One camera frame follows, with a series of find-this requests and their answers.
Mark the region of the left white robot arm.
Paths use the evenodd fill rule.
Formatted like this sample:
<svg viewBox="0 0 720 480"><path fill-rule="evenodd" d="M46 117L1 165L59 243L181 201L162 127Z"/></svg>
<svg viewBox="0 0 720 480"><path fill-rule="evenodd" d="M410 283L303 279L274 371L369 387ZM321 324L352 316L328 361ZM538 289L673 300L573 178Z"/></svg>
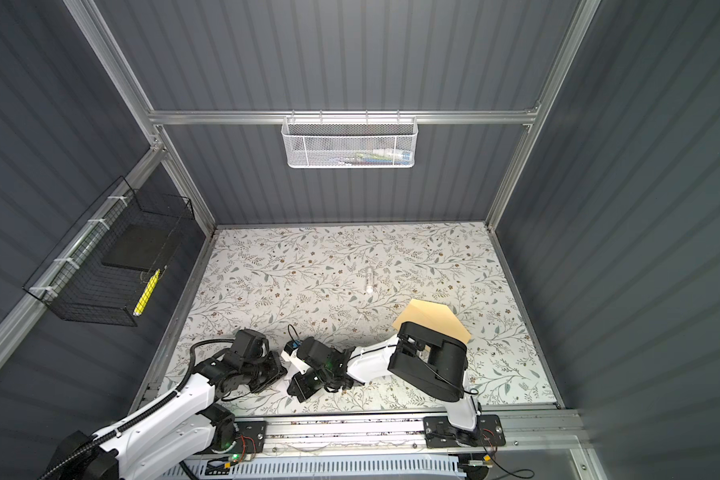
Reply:
<svg viewBox="0 0 720 480"><path fill-rule="evenodd" d="M231 363L220 351L191 366L176 387L133 414L90 435L70 434L41 477L155 479L206 450L236 458L252 454L256 440L239 430L221 401L241 386L258 393L285 374L272 351Z"/></svg>

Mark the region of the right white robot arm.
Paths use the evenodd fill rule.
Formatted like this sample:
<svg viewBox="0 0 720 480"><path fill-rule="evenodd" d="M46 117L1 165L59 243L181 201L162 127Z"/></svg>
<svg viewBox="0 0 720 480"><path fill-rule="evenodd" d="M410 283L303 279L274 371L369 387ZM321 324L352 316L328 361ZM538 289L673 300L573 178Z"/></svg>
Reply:
<svg viewBox="0 0 720 480"><path fill-rule="evenodd" d="M289 367L286 392L300 403L320 390L339 393L394 376L444 403L452 428L478 428L477 392L465 380L466 344L412 321L402 323L389 339L367 347L338 350L313 337L293 339L281 359Z"/></svg>

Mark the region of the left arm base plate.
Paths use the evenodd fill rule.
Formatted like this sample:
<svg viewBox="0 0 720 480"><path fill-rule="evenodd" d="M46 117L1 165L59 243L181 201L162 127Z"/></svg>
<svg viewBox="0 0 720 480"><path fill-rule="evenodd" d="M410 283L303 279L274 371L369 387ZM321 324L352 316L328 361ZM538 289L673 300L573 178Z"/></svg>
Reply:
<svg viewBox="0 0 720 480"><path fill-rule="evenodd" d="M216 431L210 450L217 454L261 453L264 449L267 423L264 421L235 421L221 424Z"/></svg>

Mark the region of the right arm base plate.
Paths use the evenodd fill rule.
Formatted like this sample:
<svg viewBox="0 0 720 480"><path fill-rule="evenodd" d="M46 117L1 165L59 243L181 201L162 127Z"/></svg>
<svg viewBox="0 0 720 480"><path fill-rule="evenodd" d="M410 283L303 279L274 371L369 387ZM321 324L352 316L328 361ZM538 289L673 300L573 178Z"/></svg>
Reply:
<svg viewBox="0 0 720 480"><path fill-rule="evenodd" d="M423 427L426 446L430 449L497 448L506 445L504 429L497 415L478 415L476 427L472 430L453 426L444 415L424 417Z"/></svg>

